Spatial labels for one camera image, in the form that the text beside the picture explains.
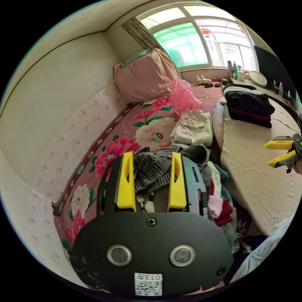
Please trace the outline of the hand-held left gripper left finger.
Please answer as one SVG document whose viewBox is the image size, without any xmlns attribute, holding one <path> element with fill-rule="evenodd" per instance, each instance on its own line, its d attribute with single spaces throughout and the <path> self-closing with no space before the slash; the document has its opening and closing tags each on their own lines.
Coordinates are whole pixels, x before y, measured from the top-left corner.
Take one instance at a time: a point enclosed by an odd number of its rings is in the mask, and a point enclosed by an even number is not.
<svg viewBox="0 0 302 302">
<path fill-rule="evenodd" d="M 133 152 L 122 156 L 116 206 L 118 210 L 136 210 Z"/>
</svg>

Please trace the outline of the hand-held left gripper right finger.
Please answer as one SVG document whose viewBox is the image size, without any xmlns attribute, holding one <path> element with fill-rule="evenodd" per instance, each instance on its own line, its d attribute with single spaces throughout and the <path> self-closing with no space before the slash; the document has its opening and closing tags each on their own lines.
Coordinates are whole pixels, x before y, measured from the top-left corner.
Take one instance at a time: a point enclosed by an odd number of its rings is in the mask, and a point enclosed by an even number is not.
<svg viewBox="0 0 302 302">
<path fill-rule="evenodd" d="M 187 208 L 188 201 L 182 155 L 172 152 L 167 211 L 187 211 Z"/>
</svg>

